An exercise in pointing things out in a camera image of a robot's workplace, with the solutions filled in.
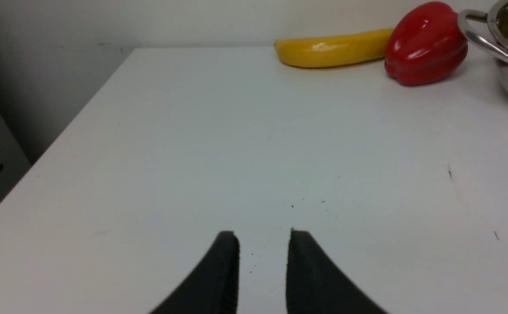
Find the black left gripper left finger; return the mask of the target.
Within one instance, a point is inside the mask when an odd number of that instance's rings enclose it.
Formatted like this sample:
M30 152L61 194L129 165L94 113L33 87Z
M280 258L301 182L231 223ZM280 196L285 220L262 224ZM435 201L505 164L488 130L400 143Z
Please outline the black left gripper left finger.
M236 314L239 301L240 245L232 231L221 231L201 261L153 314Z

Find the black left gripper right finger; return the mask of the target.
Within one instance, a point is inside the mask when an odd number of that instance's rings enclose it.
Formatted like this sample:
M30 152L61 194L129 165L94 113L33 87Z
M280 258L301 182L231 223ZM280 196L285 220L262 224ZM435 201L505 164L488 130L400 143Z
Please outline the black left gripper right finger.
M289 314L384 314L327 256L308 231L290 231L286 304Z

